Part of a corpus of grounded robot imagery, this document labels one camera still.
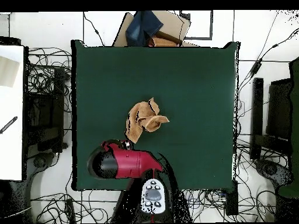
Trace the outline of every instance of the black cable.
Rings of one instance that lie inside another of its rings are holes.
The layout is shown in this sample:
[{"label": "black cable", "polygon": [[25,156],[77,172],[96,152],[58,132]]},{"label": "black cable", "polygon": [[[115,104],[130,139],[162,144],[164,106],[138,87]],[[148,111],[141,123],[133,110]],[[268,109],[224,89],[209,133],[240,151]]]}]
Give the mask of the black cable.
[{"label": "black cable", "polygon": [[53,167],[53,166],[55,166],[55,165],[58,163],[58,161],[59,161],[59,156],[60,156],[60,153],[58,153],[58,156],[57,156],[56,163],[55,163],[55,164],[53,164],[53,165],[51,165],[50,167]]},{"label": "black cable", "polygon": [[179,15],[177,15],[176,13],[175,13],[175,11],[173,11],[174,12],[174,14],[180,19],[180,21],[182,22],[182,26],[180,27],[180,34],[181,34],[181,32],[182,32],[182,29],[183,29],[183,26],[184,26],[184,21],[179,17]]},{"label": "black cable", "polygon": [[257,205],[257,209],[258,209],[258,214],[259,214],[259,216],[260,216],[260,218],[262,219],[262,221],[263,222],[266,222],[263,218],[262,218],[262,216],[260,215],[260,209],[259,209],[259,206],[260,206],[260,204],[258,203],[258,198],[259,198],[259,196],[262,194],[262,193],[272,193],[273,195],[275,195],[276,197],[278,196],[276,193],[274,193],[273,191],[269,191],[269,190],[264,190],[264,191],[261,191],[261,192],[259,192],[257,195],[256,195],[256,205]]},{"label": "black cable", "polygon": [[[86,18],[86,16],[85,16],[85,13],[83,12],[83,16],[84,16],[84,18],[85,18],[85,20],[87,20],[88,22],[90,22],[91,23],[91,25],[92,25],[92,27],[93,27],[93,29],[95,30],[95,33],[100,37],[100,34],[99,34],[99,31],[97,31],[96,30],[96,28],[94,27],[94,25],[93,25],[93,23],[89,20],[89,19],[87,19]],[[104,43],[103,43],[103,40],[102,40],[102,38],[100,37],[100,41],[102,42],[102,45],[105,47],[105,45],[104,45]]]}]

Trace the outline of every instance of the green mat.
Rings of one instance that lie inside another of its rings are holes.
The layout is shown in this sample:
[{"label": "green mat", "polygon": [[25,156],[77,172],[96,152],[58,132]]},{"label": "green mat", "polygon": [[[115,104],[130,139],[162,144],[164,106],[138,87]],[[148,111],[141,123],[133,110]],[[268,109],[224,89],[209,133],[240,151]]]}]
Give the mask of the green mat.
[{"label": "green mat", "polygon": [[128,179],[92,178],[86,161],[103,141],[125,139],[128,112],[153,97],[170,122],[143,131],[135,148],[162,153],[180,189],[230,189],[237,49],[238,43],[145,48],[72,41],[75,188],[126,189]]}]

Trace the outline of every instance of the gray button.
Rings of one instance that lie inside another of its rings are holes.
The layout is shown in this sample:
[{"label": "gray button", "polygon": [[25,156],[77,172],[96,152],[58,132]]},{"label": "gray button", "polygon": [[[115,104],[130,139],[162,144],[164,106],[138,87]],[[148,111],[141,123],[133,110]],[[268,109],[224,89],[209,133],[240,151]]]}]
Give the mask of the gray button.
[{"label": "gray button", "polygon": [[158,200],[161,200],[161,194],[157,190],[148,190],[145,193],[145,198],[147,200],[151,200],[151,201],[158,201]]},{"label": "gray button", "polygon": [[161,204],[159,202],[155,202],[156,207],[161,207]]}]

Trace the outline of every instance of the black border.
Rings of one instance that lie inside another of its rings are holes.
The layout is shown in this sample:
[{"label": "black border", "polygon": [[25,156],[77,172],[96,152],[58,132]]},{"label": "black border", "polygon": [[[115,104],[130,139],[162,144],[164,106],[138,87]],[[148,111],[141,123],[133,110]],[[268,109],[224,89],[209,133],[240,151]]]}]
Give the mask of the black border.
[{"label": "black border", "polygon": [[77,49],[76,40],[71,40],[72,69],[71,69],[71,97],[72,97],[72,183],[71,188],[77,190],[77,100],[76,100],[76,74],[77,74]]},{"label": "black border", "polygon": [[213,38],[213,10],[210,13],[210,36],[209,37],[185,37],[185,40],[212,40]]}]

